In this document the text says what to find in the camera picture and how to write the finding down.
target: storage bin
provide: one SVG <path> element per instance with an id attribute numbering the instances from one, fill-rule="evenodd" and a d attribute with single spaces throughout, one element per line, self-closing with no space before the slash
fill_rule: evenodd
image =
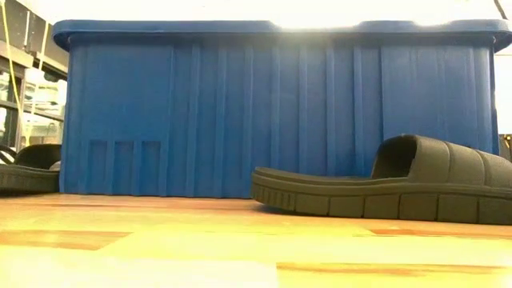
<path id="1" fill-rule="evenodd" d="M 255 166 L 367 176 L 421 134 L 497 154 L 494 52 L 508 22 L 64 21 L 61 190 L 248 198 Z"/>

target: wooden floor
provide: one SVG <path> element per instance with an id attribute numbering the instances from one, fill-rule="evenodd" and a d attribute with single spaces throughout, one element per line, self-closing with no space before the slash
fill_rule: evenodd
<path id="1" fill-rule="evenodd" d="M 0 287 L 511 287 L 512 226 L 319 218 L 250 200 L 0 198 Z"/>

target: black rubber slipper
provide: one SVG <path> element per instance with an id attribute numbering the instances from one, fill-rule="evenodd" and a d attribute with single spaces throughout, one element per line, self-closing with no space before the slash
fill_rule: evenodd
<path id="1" fill-rule="evenodd" d="M 61 160 L 61 146 L 40 144 L 28 146 L 16 153 L 0 146 L 0 195 L 15 191 L 26 193 L 58 192 L 59 170 L 53 169 Z"/>
<path id="2" fill-rule="evenodd" d="M 329 178 L 268 168 L 252 197 L 305 214 L 512 224 L 512 162 L 416 135 L 386 140 L 371 178 Z"/>

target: bin rim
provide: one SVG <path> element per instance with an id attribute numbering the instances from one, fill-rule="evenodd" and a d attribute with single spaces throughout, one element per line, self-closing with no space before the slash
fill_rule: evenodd
<path id="1" fill-rule="evenodd" d="M 501 19 L 454 20 L 425 26 L 414 21 L 365 21 L 355 26 L 285 28 L 271 21 L 105 21 L 63 20 L 55 23 L 53 39 L 66 51 L 70 36 L 87 33 L 112 34 L 490 34 L 494 52 L 512 43 L 512 24 Z"/>

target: slide sandal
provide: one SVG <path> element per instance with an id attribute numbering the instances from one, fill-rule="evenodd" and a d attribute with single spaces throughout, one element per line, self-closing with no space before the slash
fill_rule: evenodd
<path id="1" fill-rule="evenodd" d="M 256 201 L 304 214 L 512 224 L 512 162 L 417 135 L 384 141 L 371 178 L 256 168 L 252 181 Z"/>
<path id="2" fill-rule="evenodd" d="M 39 144 L 23 148 L 16 153 L 7 146 L 0 146 L 0 195 L 19 191 L 58 192 L 58 164 L 61 160 L 61 146 Z"/>

